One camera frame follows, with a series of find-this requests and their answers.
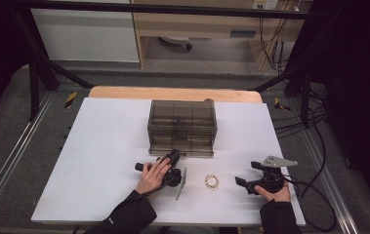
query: floor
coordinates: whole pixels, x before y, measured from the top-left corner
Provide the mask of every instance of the floor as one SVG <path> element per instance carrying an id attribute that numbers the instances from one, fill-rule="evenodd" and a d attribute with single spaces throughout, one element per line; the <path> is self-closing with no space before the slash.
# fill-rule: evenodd
<path id="1" fill-rule="evenodd" d="M 193 49 L 170 45 L 157 38 L 150 40 L 147 63 L 144 68 L 136 64 L 79 65 L 67 64 L 68 69 L 84 80 L 100 85 L 181 87 L 246 90 L 255 88 L 273 78 L 272 69 L 260 72 L 252 61 L 246 42 L 241 40 L 192 39 Z M 48 177 L 60 156 L 65 136 L 70 132 L 82 99 L 88 90 L 74 85 L 59 76 L 62 83 L 57 92 L 43 92 L 49 100 L 38 125 L 30 125 L 30 96 L 28 71 L 18 71 L 0 100 L 0 233 L 69 233 L 73 226 L 48 226 L 33 223 L 30 217 L 36 199 L 48 181 Z M 315 155 L 322 155 L 322 144 L 315 127 L 308 130 L 298 125 L 300 97 L 287 98 L 283 95 L 285 83 L 281 82 L 261 93 L 268 105 L 281 150 L 285 158 L 296 160 L 300 166 L 290 169 L 290 175 L 299 180 L 310 181 L 318 168 Z M 313 84 L 313 89 L 324 94 L 324 87 Z M 63 108 L 71 92 L 77 97 L 70 108 Z M 310 108 L 315 110 L 321 103 L 312 100 Z M 329 121 L 320 116 L 318 130 L 327 150 L 326 170 L 315 182 L 323 194 L 340 194 L 343 204 L 333 203 L 340 215 L 349 214 L 350 220 L 335 219 L 329 206 L 312 189 L 304 197 L 303 212 L 317 227 L 328 228 L 335 220 L 336 226 L 330 233 L 370 233 L 370 190 L 358 170 L 349 169 L 346 159 Z M 22 137 L 25 128 L 35 131 Z M 354 224 L 355 230 L 347 230 L 344 224 Z M 311 225 L 302 227 L 305 233 L 321 233 Z M 259 227 L 242 228 L 245 234 L 259 233 Z M 149 227 L 144 233 L 157 233 Z M 175 227 L 168 233 L 219 233 L 218 228 Z"/>

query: black sleeve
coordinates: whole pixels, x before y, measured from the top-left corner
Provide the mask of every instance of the black sleeve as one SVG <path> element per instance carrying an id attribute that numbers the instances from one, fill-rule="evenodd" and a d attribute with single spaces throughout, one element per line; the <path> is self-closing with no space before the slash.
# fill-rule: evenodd
<path id="1" fill-rule="evenodd" d="M 290 202 L 269 201 L 261 208 L 261 220 L 265 234 L 301 233 Z"/>
<path id="2" fill-rule="evenodd" d="M 126 200 L 140 195 L 134 190 Z M 84 234 L 139 234 L 157 218 L 146 198 L 116 207 L 108 218 L 88 229 Z"/>

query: person's right hand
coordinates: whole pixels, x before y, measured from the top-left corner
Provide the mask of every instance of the person's right hand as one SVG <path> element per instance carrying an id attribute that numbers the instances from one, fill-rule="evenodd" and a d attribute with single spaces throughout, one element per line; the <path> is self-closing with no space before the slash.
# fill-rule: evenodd
<path id="1" fill-rule="evenodd" d="M 276 193 L 270 193 L 260 185 L 255 186 L 255 190 L 267 199 L 267 201 L 275 200 L 275 202 L 291 202 L 291 193 L 289 192 L 288 182 L 284 181 L 281 190 Z"/>
<path id="2" fill-rule="evenodd" d="M 158 159 L 154 165 L 146 163 L 143 165 L 142 177 L 137 184 L 136 191 L 140 194 L 149 192 L 161 185 L 163 176 L 172 168 L 170 158 Z"/>

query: metal ring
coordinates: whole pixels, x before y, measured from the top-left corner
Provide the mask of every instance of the metal ring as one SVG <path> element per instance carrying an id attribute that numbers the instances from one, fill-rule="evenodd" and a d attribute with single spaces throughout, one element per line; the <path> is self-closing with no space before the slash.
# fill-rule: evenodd
<path id="1" fill-rule="evenodd" d="M 215 184 L 210 184 L 209 183 L 209 179 L 210 178 L 214 178 L 215 179 Z M 207 175 L 206 178 L 205 178 L 205 184 L 206 186 L 209 188 L 209 189 L 217 189 L 218 186 L 219 186 L 219 179 L 217 176 L 213 175 L 213 174 L 210 174 L 210 175 Z"/>

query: table surface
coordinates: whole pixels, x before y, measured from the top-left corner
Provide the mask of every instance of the table surface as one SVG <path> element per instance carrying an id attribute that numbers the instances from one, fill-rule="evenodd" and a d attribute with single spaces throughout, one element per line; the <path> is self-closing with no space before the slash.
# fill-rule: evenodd
<path id="1" fill-rule="evenodd" d="M 139 89 L 137 94 L 145 90 L 126 89 L 130 92 Z M 91 94 L 94 96 L 96 91 L 93 89 Z M 182 94 L 194 92 L 182 91 Z M 245 188 L 235 184 L 234 177 L 260 179 L 262 172 L 252 169 L 251 161 L 261 162 L 268 155 L 282 157 L 267 106 L 260 101 L 225 102 L 209 95 L 201 98 L 215 101 L 218 122 L 215 154 L 212 158 L 181 158 L 177 168 L 187 170 L 182 195 L 176 200 L 179 186 L 167 186 L 151 195 L 150 203 L 157 212 L 152 224 L 258 225 L 259 209 L 266 200 L 249 195 Z M 155 161 L 155 156 L 148 154 L 146 132 L 150 104 L 150 98 L 85 98 L 32 220 L 46 224 L 88 224 L 105 219 L 136 186 L 141 173 L 134 170 L 135 164 Z M 211 190 L 204 184 L 209 174 L 219 178 L 218 189 Z M 297 223 L 305 225 L 294 195 L 292 202 Z"/>

